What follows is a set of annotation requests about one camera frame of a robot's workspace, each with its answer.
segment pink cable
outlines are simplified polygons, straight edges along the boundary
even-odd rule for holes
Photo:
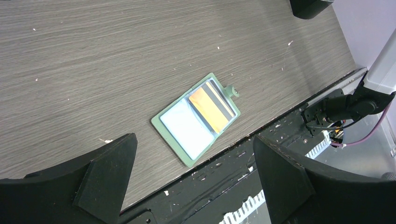
[[[357,144],[360,144],[364,141],[366,141],[368,138],[370,138],[374,132],[378,129],[378,127],[380,126],[381,122],[385,119],[386,113],[388,112],[390,108],[390,104],[385,108],[385,110],[382,112],[382,115],[380,117],[380,119],[378,120],[377,124],[374,126],[374,128],[370,131],[370,133],[368,133],[368,135],[362,139],[360,139],[359,141],[356,142],[352,142],[352,143],[346,143],[346,144],[339,144],[339,143],[335,143],[332,142],[331,145],[332,146],[337,146],[337,147],[347,147],[347,146],[355,146]]]

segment gray wood grain surface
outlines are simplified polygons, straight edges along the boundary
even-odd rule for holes
[[[354,68],[331,7],[304,21],[287,0],[0,1],[0,178],[136,133],[125,208],[188,170],[150,119],[208,73],[242,115],[198,163]]]

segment wire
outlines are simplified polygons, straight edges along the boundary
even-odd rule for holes
[[[344,143],[344,144],[339,144],[339,143],[333,142],[333,143],[331,143],[331,145],[332,145],[332,146],[337,146],[337,147],[355,146],[355,145],[357,145],[357,144],[360,144],[360,143],[366,141],[368,138],[370,138],[370,137],[374,134],[374,132],[375,132],[375,131],[378,129],[378,127],[380,126],[381,122],[385,119],[386,114],[387,114],[389,108],[390,108],[390,104],[385,108],[385,110],[383,111],[383,113],[382,113],[380,119],[378,120],[378,122],[377,122],[377,124],[374,126],[374,128],[370,131],[370,133],[368,133],[368,135],[366,135],[366,136],[365,136],[364,138],[362,138],[361,140],[356,141],[356,142],[352,142],[352,143],[346,143],[346,144],[345,144],[345,143]]]
[[[345,122],[342,124],[341,127],[321,127],[321,126],[306,126],[308,129],[320,129],[320,130],[326,130],[326,131],[337,131],[337,130],[343,130],[344,128],[350,127],[354,124],[356,124],[358,121],[360,121],[361,118],[357,119],[356,121],[350,123],[349,125],[344,126]]]

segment green tray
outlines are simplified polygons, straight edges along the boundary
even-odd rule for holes
[[[168,131],[165,125],[162,123],[160,117],[164,113],[166,113],[170,108],[172,108],[177,102],[183,99],[187,94],[198,88],[202,83],[204,83],[206,80],[210,78],[214,79],[216,84],[219,86],[220,90],[224,93],[225,97],[228,99],[229,103],[236,112],[235,119],[237,119],[240,116],[240,111],[236,107],[235,103],[232,101],[231,96],[239,97],[239,93],[235,90],[233,86],[227,86],[226,88],[224,88],[213,73],[210,73],[207,76],[205,76],[203,79],[201,79],[201,81],[199,81],[197,84],[191,87],[187,92],[185,92],[177,100],[175,100],[173,103],[171,103],[169,106],[167,106],[165,109],[159,112],[159,114],[157,114],[155,117],[151,119],[151,123],[159,132],[159,134],[165,139],[168,145],[173,149],[173,151],[175,151],[175,153],[179,156],[182,162],[188,167],[192,167],[194,165],[194,163],[212,146],[212,144],[216,141],[216,139],[235,121],[235,119],[230,121],[230,123],[217,135],[217,137],[215,137],[215,139],[208,145],[208,147],[205,148],[204,151],[201,152],[201,154],[195,160],[192,160],[188,156],[188,154],[183,150],[183,148],[179,145],[176,139],[172,136],[172,134]]]

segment white wall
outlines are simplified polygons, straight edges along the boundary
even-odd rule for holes
[[[370,69],[396,28],[396,0],[335,0],[332,5],[357,67]],[[396,100],[387,117],[396,133]]]

